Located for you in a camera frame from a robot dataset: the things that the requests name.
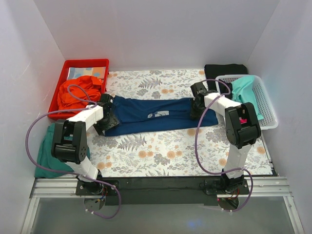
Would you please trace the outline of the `dark blue t shirt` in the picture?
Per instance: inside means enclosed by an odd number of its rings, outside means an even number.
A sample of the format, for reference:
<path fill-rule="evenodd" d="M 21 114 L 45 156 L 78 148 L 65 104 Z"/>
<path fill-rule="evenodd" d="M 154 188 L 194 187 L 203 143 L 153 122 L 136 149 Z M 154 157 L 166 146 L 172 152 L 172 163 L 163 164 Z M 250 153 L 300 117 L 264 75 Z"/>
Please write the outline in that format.
<path fill-rule="evenodd" d="M 169 100 L 140 100 L 115 96 L 113 111 L 119 124 L 105 131 L 105 136 L 196 128 L 191 118 L 189 97 Z"/>

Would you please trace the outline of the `green t shirt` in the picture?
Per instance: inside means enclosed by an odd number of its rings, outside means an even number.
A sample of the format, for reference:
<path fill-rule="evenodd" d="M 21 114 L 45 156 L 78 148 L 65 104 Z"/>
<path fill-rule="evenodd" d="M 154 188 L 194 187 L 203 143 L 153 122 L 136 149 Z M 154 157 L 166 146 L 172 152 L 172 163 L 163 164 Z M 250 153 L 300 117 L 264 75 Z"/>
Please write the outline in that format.
<path fill-rule="evenodd" d="M 47 128 L 46 135 L 44 136 L 42 143 L 39 147 L 37 164 L 52 170 L 73 172 L 73 169 L 70 166 L 66 165 L 63 162 L 60 162 L 58 159 L 52 157 L 51 155 L 54 128 L 55 123 L 52 123 Z M 56 178 L 64 174 L 65 173 L 47 171 L 39 167 L 35 169 L 35 178 Z"/>

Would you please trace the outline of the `black folded t shirt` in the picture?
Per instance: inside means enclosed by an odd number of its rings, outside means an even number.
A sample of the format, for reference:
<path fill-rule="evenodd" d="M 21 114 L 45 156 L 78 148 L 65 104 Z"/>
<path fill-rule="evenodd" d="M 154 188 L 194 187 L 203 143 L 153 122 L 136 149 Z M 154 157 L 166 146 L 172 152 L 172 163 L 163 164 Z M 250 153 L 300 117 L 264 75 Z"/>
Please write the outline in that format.
<path fill-rule="evenodd" d="M 248 74 L 248 69 L 243 64 L 206 64 L 204 66 L 204 72 L 206 79 L 216 79 L 218 76 L 223 75 L 242 75 Z M 217 90 L 215 81 L 207 81 L 209 90 Z M 227 88 L 224 84 L 219 83 L 219 89 L 221 93 L 225 91 L 227 93 Z"/>

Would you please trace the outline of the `floral table mat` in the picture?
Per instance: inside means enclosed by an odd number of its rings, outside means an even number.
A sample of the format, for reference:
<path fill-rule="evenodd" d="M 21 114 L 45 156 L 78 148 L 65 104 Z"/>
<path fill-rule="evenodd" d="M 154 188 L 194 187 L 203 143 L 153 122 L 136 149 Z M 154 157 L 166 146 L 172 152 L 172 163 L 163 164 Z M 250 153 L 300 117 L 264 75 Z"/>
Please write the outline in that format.
<path fill-rule="evenodd" d="M 191 97 L 203 70 L 110 72 L 107 92 L 136 99 Z M 212 127 L 148 132 L 114 137 L 87 132 L 91 162 L 105 177 L 201 176 L 223 169 L 229 155 L 224 122 Z"/>

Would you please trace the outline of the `orange t shirt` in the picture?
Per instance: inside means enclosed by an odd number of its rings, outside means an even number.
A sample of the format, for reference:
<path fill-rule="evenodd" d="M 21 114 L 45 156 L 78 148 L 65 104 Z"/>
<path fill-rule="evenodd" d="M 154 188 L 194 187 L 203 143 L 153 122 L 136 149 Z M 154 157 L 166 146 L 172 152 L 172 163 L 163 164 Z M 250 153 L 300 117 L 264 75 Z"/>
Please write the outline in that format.
<path fill-rule="evenodd" d="M 65 81 L 60 87 L 57 96 L 59 110 L 85 108 L 88 104 L 73 97 L 70 92 L 77 98 L 83 100 L 99 101 L 101 96 L 102 82 L 95 76 L 81 76 L 76 79 Z"/>

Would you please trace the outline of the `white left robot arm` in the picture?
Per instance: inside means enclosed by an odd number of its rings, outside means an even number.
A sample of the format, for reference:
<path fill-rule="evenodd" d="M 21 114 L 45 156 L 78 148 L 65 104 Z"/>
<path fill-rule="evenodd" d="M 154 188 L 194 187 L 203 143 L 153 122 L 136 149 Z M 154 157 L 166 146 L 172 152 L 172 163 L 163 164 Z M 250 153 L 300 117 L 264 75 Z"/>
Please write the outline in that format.
<path fill-rule="evenodd" d="M 51 154 L 54 158 L 68 165 L 82 187 L 91 194 L 98 195 L 104 189 L 99 170 L 92 165 L 87 157 L 87 130 L 94 127 L 98 135 L 119 125 L 119 120 L 113 111 L 114 98 L 109 94 L 102 94 L 96 107 L 87 106 L 73 117 L 61 119 L 55 123 Z"/>

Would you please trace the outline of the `patterned folded cloth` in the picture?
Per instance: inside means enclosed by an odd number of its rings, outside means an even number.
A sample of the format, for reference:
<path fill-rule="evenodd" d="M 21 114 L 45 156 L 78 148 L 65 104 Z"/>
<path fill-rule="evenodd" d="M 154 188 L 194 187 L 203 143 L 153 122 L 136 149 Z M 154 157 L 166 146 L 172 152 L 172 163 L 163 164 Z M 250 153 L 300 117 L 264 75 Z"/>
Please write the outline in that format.
<path fill-rule="evenodd" d="M 106 67 L 87 67 L 77 68 L 70 67 L 68 71 L 67 80 L 77 79 L 81 76 L 94 76 L 98 79 L 104 79 Z"/>

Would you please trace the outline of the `teal t shirt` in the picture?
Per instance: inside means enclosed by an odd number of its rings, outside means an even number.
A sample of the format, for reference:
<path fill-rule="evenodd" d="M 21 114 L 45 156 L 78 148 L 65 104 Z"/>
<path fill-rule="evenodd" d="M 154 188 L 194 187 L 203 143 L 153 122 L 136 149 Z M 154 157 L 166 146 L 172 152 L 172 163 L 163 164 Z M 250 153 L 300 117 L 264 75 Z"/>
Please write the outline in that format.
<path fill-rule="evenodd" d="M 254 106 L 257 119 L 262 120 L 263 116 L 260 114 L 256 97 L 253 92 L 254 79 L 255 76 L 248 75 L 231 82 L 232 100 L 240 103 L 250 102 Z"/>

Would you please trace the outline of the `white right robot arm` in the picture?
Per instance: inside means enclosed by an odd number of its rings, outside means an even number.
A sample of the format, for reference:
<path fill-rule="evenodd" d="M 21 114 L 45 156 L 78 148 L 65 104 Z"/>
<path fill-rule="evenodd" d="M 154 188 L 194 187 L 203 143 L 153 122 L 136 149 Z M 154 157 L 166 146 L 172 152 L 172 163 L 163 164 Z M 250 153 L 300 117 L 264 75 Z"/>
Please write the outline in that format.
<path fill-rule="evenodd" d="M 207 194 L 224 192 L 231 194 L 241 186 L 246 187 L 244 179 L 245 162 L 251 147 L 261 136 L 261 129 L 254 106 L 250 102 L 239 103 L 228 99 L 227 94 L 208 90 L 202 81 L 191 86 L 191 118 L 201 126 L 208 110 L 222 115 L 225 120 L 225 133 L 230 143 L 226 165 L 214 177 L 205 180 L 200 186 Z"/>

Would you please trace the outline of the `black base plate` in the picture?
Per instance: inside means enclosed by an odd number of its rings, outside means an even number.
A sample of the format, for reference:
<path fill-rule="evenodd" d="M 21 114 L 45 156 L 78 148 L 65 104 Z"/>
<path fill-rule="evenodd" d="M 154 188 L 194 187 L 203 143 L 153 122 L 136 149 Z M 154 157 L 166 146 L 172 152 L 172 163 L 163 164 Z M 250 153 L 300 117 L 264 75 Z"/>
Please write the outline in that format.
<path fill-rule="evenodd" d="M 170 176 L 170 177 L 105 177 L 100 185 L 78 181 L 77 196 L 91 198 L 105 195 L 107 206 L 203 204 L 218 205 L 217 196 L 232 192 L 248 195 L 251 187 L 246 179 L 228 185 L 219 176 Z"/>

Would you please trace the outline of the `red plastic bin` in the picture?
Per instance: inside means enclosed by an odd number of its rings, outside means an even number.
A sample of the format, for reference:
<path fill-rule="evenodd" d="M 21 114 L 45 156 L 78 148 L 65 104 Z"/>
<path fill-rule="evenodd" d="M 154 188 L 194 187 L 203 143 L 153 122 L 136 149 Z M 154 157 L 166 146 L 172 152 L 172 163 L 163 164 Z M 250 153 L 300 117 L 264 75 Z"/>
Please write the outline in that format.
<path fill-rule="evenodd" d="M 60 73 L 60 76 L 59 76 L 59 79 L 57 82 L 57 86 L 55 88 L 54 95 L 53 95 L 53 98 L 52 98 L 48 112 L 57 111 L 59 109 L 58 102 L 57 102 L 59 88 L 67 80 L 70 67 L 75 67 L 75 68 L 105 67 L 101 92 L 102 93 L 106 92 L 106 83 L 107 83 L 107 77 L 109 74 L 109 60 L 108 59 L 103 58 L 103 59 L 66 60 L 64 62 L 63 68 L 61 70 L 61 73 Z"/>

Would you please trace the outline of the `aluminium frame rail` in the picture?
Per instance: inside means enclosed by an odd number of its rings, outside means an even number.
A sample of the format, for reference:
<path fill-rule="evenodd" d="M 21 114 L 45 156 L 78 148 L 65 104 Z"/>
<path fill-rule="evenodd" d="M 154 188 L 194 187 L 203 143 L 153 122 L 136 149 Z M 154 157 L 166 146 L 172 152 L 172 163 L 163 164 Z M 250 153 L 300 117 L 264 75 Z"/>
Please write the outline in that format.
<path fill-rule="evenodd" d="M 55 179 L 36 179 L 30 198 L 70 198 L 75 197 L 77 180 L 71 177 Z M 286 177 L 255 176 L 253 177 L 252 196 L 280 197 L 292 196 L 292 190 Z"/>

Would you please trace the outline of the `white plastic basket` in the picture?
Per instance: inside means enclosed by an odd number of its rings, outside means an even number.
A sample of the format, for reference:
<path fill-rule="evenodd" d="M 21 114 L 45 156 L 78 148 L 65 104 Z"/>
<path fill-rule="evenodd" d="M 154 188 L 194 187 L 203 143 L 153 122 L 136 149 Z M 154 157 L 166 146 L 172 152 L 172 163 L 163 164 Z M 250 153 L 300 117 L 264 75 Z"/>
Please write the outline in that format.
<path fill-rule="evenodd" d="M 248 76 L 248 75 L 223 75 L 223 76 L 218 76 L 216 79 L 231 83 L 234 80 L 241 78 L 243 76 Z M 253 82 L 253 92 L 256 97 L 256 101 L 257 101 L 260 114 L 263 116 L 263 119 L 259 120 L 259 125 L 260 125 L 261 130 L 268 130 L 268 129 L 276 128 L 278 126 L 278 120 L 277 120 L 273 105 L 270 101 L 270 98 L 262 82 L 262 79 L 258 76 L 255 76 L 255 79 Z"/>

